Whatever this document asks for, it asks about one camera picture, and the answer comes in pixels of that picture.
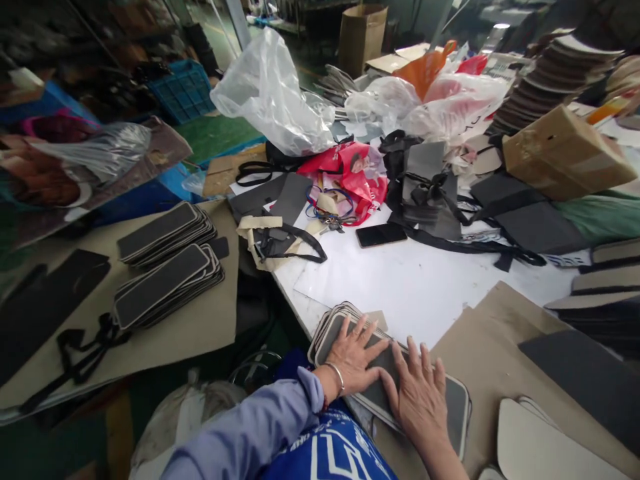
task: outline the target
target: blue cord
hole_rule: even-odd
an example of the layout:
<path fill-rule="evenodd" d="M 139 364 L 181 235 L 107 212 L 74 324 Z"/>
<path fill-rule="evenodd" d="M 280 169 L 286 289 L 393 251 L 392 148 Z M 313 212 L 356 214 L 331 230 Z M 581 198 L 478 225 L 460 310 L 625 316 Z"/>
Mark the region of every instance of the blue cord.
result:
<path fill-rule="evenodd" d="M 315 202 L 311 198 L 311 190 L 314 189 L 314 188 L 317 188 L 320 193 L 328 193 L 328 192 L 333 192 L 333 191 L 341 193 L 342 195 L 345 196 L 345 198 L 349 202 L 349 205 L 351 206 L 351 208 L 349 209 L 348 212 L 346 212 L 346 214 L 344 214 L 342 216 L 334 215 L 334 214 L 329 213 L 329 212 L 327 212 L 325 210 L 319 209 L 317 207 L 317 202 Z M 324 190 L 322 190 L 317 185 L 312 185 L 309 188 L 307 188 L 307 191 L 306 191 L 305 194 L 307 196 L 307 201 L 309 202 L 309 206 L 305 210 L 305 214 L 306 214 L 306 216 L 308 216 L 308 218 L 330 219 L 330 220 L 336 220 L 339 223 L 351 223 L 351 222 L 354 222 L 354 221 L 357 220 L 356 217 L 350 216 L 353 213 L 353 210 L 355 208 L 353 206 L 353 199 L 351 198 L 351 196 L 346 191 L 344 191 L 342 189 L 324 189 Z M 313 215 L 309 214 L 309 209 L 311 209 L 311 208 L 313 208 Z"/>

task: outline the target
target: white table surface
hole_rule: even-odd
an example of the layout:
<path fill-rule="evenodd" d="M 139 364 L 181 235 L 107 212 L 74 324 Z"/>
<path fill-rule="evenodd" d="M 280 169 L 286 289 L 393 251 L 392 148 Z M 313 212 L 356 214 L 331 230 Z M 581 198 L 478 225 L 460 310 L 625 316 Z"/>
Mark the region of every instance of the white table surface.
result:
<path fill-rule="evenodd" d="M 389 210 L 386 205 L 383 207 L 362 226 L 386 223 Z M 304 228 L 302 215 L 296 226 Z M 498 281 L 506 282 L 543 306 L 568 295 L 571 280 L 578 274 L 577 269 L 560 269 L 551 264 L 532 267 L 518 261 L 505 273 L 493 266 L 498 254 L 453 253 L 412 239 L 361 249 L 354 227 L 345 227 L 344 234 L 327 232 L 319 240 L 329 257 L 326 262 L 318 265 L 292 258 L 273 273 L 309 337 L 313 336 L 322 314 L 333 305 L 324 305 L 295 289 L 305 269 L 312 272 L 322 269 L 324 274 L 318 274 L 320 283 L 344 283 L 345 279 L 364 283 L 370 296 L 364 299 L 366 305 L 356 303 L 355 306 L 362 311 L 383 310 L 388 334 L 402 343 L 407 335 L 412 335 L 416 341 L 426 342 L 429 348 L 440 340 L 465 307 L 474 307 Z M 407 271 L 403 278 L 385 275 L 386 271 L 398 273 L 403 269 Z M 340 301 L 352 299 L 345 296 L 336 303 Z"/>

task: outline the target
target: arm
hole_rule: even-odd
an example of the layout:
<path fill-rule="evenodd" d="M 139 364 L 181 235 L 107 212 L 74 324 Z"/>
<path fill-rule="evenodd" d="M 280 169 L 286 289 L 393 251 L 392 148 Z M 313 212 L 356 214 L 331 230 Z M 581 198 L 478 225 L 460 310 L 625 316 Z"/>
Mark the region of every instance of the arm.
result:
<path fill-rule="evenodd" d="M 347 335 L 343 322 L 328 362 L 313 372 L 298 368 L 299 381 L 280 380 L 262 387 L 225 412 L 169 460 L 164 480 L 253 479 L 284 447 L 318 424 L 316 414 L 339 395 L 363 391 L 382 369 L 367 365 L 387 348 L 385 341 L 365 349 L 377 323 L 363 330 L 366 317 Z"/>
<path fill-rule="evenodd" d="M 298 367 L 298 377 L 300 381 L 280 380 L 260 388 L 205 424 L 196 438 L 174 452 L 162 478 L 255 478 L 280 449 L 317 423 L 323 386 L 317 375 L 302 367 Z"/>
<path fill-rule="evenodd" d="M 394 416 L 420 454 L 432 480 L 469 480 L 455 454 L 447 432 L 446 377 L 442 360 L 431 366 L 429 350 L 420 345 L 422 356 L 409 337 L 409 364 L 397 343 L 392 345 L 400 372 L 400 390 L 388 372 L 381 374 Z"/>

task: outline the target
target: finger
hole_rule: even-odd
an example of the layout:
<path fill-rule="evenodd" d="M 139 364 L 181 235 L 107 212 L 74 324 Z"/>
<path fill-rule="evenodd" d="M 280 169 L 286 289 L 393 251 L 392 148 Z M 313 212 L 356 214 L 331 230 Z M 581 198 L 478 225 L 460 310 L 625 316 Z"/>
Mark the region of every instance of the finger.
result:
<path fill-rule="evenodd" d="M 362 390 L 368 389 L 373 382 L 380 379 L 380 372 L 383 369 L 381 367 L 372 367 L 365 371 L 363 375 L 364 385 L 362 386 Z"/>
<path fill-rule="evenodd" d="M 347 332 L 349 331 L 349 322 L 351 321 L 351 316 L 347 315 L 344 320 L 342 320 L 342 327 L 340 327 L 340 333 L 338 334 L 338 338 L 347 338 Z"/>
<path fill-rule="evenodd" d="M 447 394 L 447 376 L 445 375 L 445 366 L 440 357 L 435 361 L 435 374 L 433 380 L 435 387 L 443 397 Z"/>
<path fill-rule="evenodd" d="M 433 366 L 431 365 L 431 355 L 425 343 L 420 344 L 420 353 L 422 355 L 422 373 L 425 380 L 433 385 Z"/>
<path fill-rule="evenodd" d="M 407 337 L 407 346 L 409 348 L 409 371 L 414 377 L 424 377 L 420 356 L 418 356 L 418 348 L 416 348 L 412 336 Z"/>
<path fill-rule="evenodd" d="M 362 333 L 362 328 L 365 326 L 366 321 L 367 321 L 366 315 L 363 315 L 362 317 L 360 317 L 360 320 L 358 320 L 358 323 L 355 324 L 355 328 L 351 330 L 351 333 L 349 334 L 349 336 L 358 340 L 358 337 L 360 336 L 360 333 Z"/>
<path fill-rule="evenodd" d="M 367 359 L 367 365 L 370 364 L 372 361 L 374 361 L 376 358 L 378 358 L 378 355 L 384 352 L 384 350 L 386 350 L 388 346 L 389 346 L 389 340 L 384 339 L 384 340 L 380 340 L 375 345 L 372 345 L 368 349 L 366 349 L 365 358 Z"/>
<path fill-rule="evenodd" d="M 407 366 L 407 362 L 405 362 L 405 359 L 402 356 L 402 350 L 400 350 L 400 345 L 398 345 L 398 342 L 394 341 L 391 344 L 391 351 L 393 352 L 395 367 L 398 369 L 398 372 L 400 372 L 400 378 L 408 376 L 409 368 Z"/>
<path fill-rule="evenodd" d="M 360 335 L 360 338 L 358 338 L 358 342 L 360 342 L 360 345 L 362 345 L 363 347 L 367 346 L 367 343 L 369 342 L 369 339 L 373 335 L 373 332 L 375 332 L 376 328 L 378 328 L 378 320 L 371 322 L 369 326 L 364 330 L 364 332 L 362 332 L 362 335 Z"/>
<path fill-rule="evenodd" d="M 400 418 L 399 415 L 399 397 L 398 397 L 398 387 L 396 386 L 393 378 L 391 378 L 388 371 L 381 369 L 380 372 L 380 380 L 382 380 L 382 385 L 385 388 L 385 392 L 387 392 L 387 398 L 389 398 L 389 406 L 391 406 L 391 412 L 396 419 Z"/>

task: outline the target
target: wrist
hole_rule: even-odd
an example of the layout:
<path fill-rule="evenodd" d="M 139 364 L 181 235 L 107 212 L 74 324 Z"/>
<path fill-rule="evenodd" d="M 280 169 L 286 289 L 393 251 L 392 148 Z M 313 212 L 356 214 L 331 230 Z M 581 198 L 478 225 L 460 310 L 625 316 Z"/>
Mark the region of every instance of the wrist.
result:
<path fill-rule="evenodd" d="M 320 365 L 312 374 L 320 380 L 320 385 L 322 385 L 323 394 L 327 398 L 327 403 L 336 400 L 341 390 L 340 379 L 336 372 L 328 365 Z"/>
<path fill-rule="evenodd" d="M 440 456 L 449 451 L 453 452 L 449 434 L 446 431 L 439 431 L 437 433 L 433 431 L 425 432 L 425 435 L 421 435 L 421 438 L 418 439 L 415 446 L 420 454 L 428 457 Z"/>

